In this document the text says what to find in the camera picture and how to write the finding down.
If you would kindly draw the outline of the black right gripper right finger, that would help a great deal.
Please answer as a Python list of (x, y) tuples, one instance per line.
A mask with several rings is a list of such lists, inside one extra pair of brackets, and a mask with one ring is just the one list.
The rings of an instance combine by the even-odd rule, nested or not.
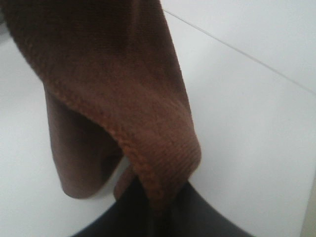
[(188, 182), (177, 195), (168, 217), (169, 237), (248, 237), (211, 205)]

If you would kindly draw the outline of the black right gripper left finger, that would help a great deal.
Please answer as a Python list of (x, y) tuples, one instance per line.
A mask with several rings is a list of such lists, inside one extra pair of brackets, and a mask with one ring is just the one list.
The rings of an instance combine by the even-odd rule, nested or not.
[(105, 213), (75, 237), (156, 237), (148, 199), (138, 179)]

